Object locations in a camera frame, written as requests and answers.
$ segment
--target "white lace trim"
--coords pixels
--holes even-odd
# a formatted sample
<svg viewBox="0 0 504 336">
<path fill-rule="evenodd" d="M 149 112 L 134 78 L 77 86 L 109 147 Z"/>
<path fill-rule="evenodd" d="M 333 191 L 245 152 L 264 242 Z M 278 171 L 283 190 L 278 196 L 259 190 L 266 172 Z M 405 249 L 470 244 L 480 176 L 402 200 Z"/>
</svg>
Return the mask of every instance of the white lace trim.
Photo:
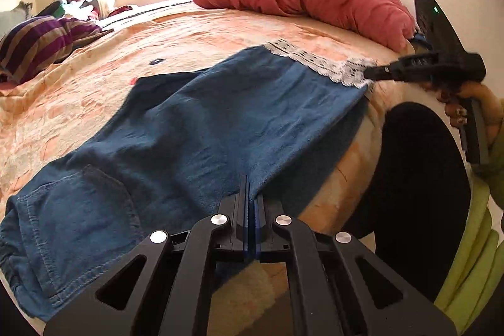
<svg viewBox="0 0 504 336">
<path fill-rule="evenodd" d="M 327 76 L 335 83 L 341 83 L 344 86 L 355 86 L 357 88 L 362 88 L 366 85 L 371 86 L 373 83 L 372 80 L 364 78 L 364 70 L 367 67 L 376 66 L 376 60 L 349 57 L 347 60 L 335 62 L 304 51 L 283 39 L 264 43 L 263 46 L 274 55 L 290 57 L 322 76 Z"/>
</svg>

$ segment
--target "person's leg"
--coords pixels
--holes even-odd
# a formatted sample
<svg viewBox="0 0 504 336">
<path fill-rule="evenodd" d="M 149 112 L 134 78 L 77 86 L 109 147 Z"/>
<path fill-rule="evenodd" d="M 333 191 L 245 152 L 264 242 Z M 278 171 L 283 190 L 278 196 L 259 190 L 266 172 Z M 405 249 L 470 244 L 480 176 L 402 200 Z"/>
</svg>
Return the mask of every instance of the person's leg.
<svg viewBox="0 0 504 336">
<path fill-rule="evenodd" d="M 429 108 L 387 113 L 380 159 L 344 230 L 375 232 L 376 254 L 429 300 L 438 295 L 465 229 L 471 190 L 446 125 Z"/>
<path fill-rule="evenodd" d="M 38 336 L 24 319 L 0 282 L 0 334 L 4 336 Z"/>
</svg>

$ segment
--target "finger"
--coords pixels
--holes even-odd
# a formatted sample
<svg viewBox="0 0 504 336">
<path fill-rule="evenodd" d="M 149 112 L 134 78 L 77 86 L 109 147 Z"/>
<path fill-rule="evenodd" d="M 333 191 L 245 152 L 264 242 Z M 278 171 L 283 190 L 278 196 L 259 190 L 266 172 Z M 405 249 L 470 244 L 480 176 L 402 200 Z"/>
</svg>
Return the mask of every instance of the finger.
<svg viewBox="0 0 504 336">
<path fill-rule="evenodd" d="M 426 92 L 435 92 L 437 90 L 430 81 L 422 81 L 419 83 L 419 86 Z"/>
<path fill-rule="evenodd" d="M 441 103 L 450 103 L 454 100 L 454 96 L 444 90 L 438 90 L 436 92 L 436 99 Z"/>
<path fill-rule="evenodd" d="M 450 119 L 450 125 L 455 128 L 460 128 L 467 124 L 467 119 L 465 117 L 459 117 L 457 119 Z"/>
<path fill-rule="evenodd" d="M 473 97 L 479 100 L 483 110 L 483 117 L 485 118 L 485 123 L 487 125 L 500 124 L 502 122 L 502 117 L 504 116 L 502 104 L 492 91 L 484 84 L 476 83 L 474 81 L 466 81 L 462 84 L 462 87 L 460 87 L 458 96 L 465 99 Z"/>
<path fill-rule="evenodd" d="M 467 116 L 467 110 L 457 103 L 448 103 L 444 107 L 444 112 L 448 117 L 452 119 L 458 119 L 460 117 Z"/>
</svg>

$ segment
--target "bedspread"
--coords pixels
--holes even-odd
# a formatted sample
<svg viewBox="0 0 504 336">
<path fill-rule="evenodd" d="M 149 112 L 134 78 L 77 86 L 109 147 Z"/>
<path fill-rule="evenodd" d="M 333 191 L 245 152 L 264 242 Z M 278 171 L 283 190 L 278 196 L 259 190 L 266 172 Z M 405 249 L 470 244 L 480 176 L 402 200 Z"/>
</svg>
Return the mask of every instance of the bedspread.
<svg viewBox="0 0 504 336">
<path fill-rule="evenodd" d="M 74 52 L 0 97 L 0 217 L 7 198 L 45 164 L 92 137 L 118 110 L 139 77 L 212 66 L 229 55 L 279 37 L 332 60 L 397 55 L 372 41 L 308 18 L 176 6 Z M 367 115 L 349 150 L 300 218 L 313 230 L 336 232 L 369 184 L 390 107 L 425 100 L 403 84 L 383 82 L 369 95 Z M 427 103 L 442 109 L 431 99 Z M 213 296 L 208 334 L 235 335 L 252 325 L 287 290 L 283 265 L 253 263 Z"/>
</svg>

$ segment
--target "hand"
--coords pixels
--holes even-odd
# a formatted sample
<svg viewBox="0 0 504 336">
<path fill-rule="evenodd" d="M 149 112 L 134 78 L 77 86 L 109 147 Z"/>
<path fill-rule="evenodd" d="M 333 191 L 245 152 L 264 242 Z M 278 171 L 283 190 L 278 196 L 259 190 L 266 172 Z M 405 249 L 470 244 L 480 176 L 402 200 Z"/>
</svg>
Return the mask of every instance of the hand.
<svg viewBox="0 0 504 336">
<path fill-rule="evenodd" d="M 436 92 L 436 98 L 441 103 L 445 103 L 444 112 L 450 118 L 453 127 L 462 127 L 467 124 L 467 112 L 457 103 L 457 97 L 467 99 L 473 97 L 481 102 L 481 111 L 486 125 L 486 137 L 488 145 L 491 146 L 501 129 L 504 110 L 499 99 L 484 84 L 475 81 L 466 81 L 456 94 L 448 94 L 443 90 L 436 90 L 429 83 L 421 85 L 426 90 Z"/>
</svg>

